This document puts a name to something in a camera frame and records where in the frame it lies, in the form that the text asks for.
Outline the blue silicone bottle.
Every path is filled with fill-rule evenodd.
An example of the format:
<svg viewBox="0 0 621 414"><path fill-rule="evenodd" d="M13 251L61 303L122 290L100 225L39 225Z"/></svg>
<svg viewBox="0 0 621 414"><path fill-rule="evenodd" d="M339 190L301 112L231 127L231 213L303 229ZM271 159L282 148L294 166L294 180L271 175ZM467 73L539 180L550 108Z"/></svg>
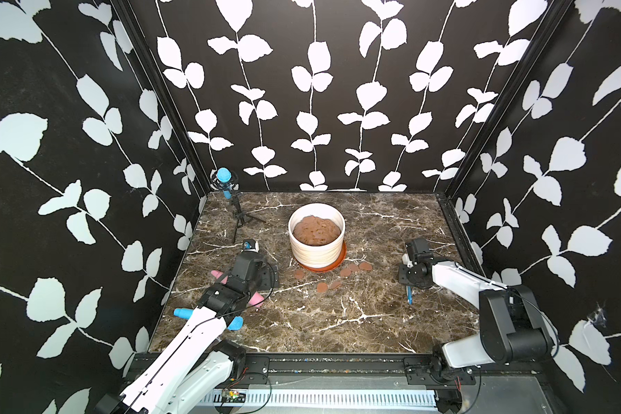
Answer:
<svg viewBox="0 0 621 414"><path fill-rule="evenodd" d="M182 319L190 319L193 315L193 309L188 308L175 308L174 316ZM239 331L243 327L244 321L242 317L235 317L232 322L228 325L228 331Z"/></svg>

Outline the white ceramic pot with mud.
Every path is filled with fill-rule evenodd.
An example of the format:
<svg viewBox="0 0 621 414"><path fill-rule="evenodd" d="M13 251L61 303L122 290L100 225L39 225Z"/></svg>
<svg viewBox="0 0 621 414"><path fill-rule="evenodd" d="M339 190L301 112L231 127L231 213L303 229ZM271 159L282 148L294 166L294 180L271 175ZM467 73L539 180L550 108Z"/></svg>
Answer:
<svg viewBox="0 0 621 414"><path fill-rule="evenodd" d="M314 203L299 207L288 221L288 233L294 246L325 246L345 242L346 224L343 215L331 205Z"/></svg>

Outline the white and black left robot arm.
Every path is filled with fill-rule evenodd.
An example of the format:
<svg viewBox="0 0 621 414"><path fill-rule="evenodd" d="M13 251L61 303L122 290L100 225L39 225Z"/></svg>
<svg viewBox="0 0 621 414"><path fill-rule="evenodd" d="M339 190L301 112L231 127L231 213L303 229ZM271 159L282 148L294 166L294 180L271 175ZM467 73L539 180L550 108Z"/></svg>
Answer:
<svg viewBox="0 0 621 414"><path fill-rule="evenodd" d="M119 395L99 400L95 413L188 413L208 393L240 376L245 350L215 341L251 298L274 288L276 272L257 243L247 241L231 270L206 289L186 324L148 368Z"/></svg>

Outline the blue microphone on tripod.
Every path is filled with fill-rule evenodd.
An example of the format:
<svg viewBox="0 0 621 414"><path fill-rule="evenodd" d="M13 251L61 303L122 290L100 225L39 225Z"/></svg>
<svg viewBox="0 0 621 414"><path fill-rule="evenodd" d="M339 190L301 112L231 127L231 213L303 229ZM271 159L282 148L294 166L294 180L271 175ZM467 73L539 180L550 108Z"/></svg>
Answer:
<svg viewBox="0 0 621 414"><path fill-rule="evenodd" d="M236 242L238 230L248 223L252 221L265 223L265 220L255 217L243 210L240 200L242 192L240 190L238 176L235 172L232 172L226 167L220 167L210 175L210 183L219 190L224 195L224 198L234 207L233 217L236 219L236 225L232 233L233 243Z"/></svg>

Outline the small green circuit board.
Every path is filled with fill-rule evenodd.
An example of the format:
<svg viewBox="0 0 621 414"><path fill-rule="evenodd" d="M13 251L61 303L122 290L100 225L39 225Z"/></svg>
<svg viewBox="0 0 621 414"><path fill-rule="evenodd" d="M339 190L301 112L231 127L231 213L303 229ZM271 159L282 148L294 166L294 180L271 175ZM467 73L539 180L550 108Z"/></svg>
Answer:
<svg viewBox="0 0 621 414"><path fill-rule="evenodd" d="M220 396L220 405L227 404L244 404L246 394L239 390L223 390Z"/></svg>

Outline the pink silicone bottle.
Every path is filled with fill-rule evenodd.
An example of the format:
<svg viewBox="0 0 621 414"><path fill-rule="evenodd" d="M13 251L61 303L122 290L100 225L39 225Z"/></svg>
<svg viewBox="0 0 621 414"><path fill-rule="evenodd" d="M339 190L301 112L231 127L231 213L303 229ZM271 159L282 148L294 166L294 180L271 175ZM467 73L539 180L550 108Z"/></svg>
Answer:
<svg viewBox="0 0 621 414"><path fill-rule="evenodd" d="M248 308L259 308L265 298L258 293L262 287L262 271L234 274L212 271L216 283L210 288L205 304L218 315L237 315Z"/></svg>

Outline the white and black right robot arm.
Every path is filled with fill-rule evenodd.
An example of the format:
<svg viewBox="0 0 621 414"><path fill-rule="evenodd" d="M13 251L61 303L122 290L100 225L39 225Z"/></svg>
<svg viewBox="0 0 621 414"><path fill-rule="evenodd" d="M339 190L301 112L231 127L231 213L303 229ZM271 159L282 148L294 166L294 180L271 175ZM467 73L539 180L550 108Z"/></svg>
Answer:
<svg viewBox="0 0 621 414"><path fill-rule="evenodd" d="M405 244L398 282L408 291L442 287L478 310L478 332L439 346L431 357L430 372L438 379L468 367L541 361L558 350L557 334L531 289L493 281L435 255L424 238Z"/></svg>

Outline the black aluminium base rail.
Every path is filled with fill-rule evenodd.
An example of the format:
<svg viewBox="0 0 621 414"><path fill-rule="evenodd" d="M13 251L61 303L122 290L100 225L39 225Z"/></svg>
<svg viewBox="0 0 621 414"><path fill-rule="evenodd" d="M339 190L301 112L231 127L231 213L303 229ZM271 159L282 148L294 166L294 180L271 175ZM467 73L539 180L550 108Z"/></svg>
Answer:
<svg viewBox="0 0 621 414"><path fill-rule="evenodd" d="M407 385L428 388L475 386L481 378L477 367L444 367L433 354L276 354L246 353L247 382L262 384L256 375L273 376L397 376Z"/></svg>

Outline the terracotta saucer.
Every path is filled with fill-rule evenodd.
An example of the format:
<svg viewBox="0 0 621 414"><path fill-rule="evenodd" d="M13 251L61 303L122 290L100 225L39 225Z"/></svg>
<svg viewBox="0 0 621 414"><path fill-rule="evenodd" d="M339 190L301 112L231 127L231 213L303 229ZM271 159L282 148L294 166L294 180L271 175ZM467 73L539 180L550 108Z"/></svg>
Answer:
<svg viewBox="0 0 621 414"><path fill-rule="evenodd" d="M326 273L337 268L347 256L347 244L330 243L325 246L293 247L293 258L301 267L315 273Z"/></svg>

